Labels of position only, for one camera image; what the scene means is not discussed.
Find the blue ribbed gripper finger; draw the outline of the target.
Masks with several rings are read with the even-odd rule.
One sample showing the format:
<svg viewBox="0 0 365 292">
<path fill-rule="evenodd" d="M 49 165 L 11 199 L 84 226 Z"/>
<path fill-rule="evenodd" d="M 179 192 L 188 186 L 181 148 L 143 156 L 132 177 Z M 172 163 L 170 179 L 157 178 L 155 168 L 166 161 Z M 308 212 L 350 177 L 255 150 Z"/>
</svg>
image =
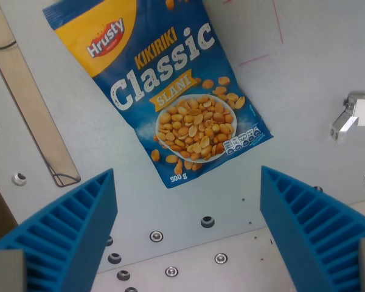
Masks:
<svg viewBox="0 0 365 292">
<path fill-rule="evenodd" d="M 116 215 L 108 169 L 3 236 L 0 251 L 23 251 L 27 291 L 90 291 Z"/>
<path fill-rule="evenodd" d="M 361 291 L 363 214 L 266 166 L 260 211 L 297 291 Z"/>
</svg>

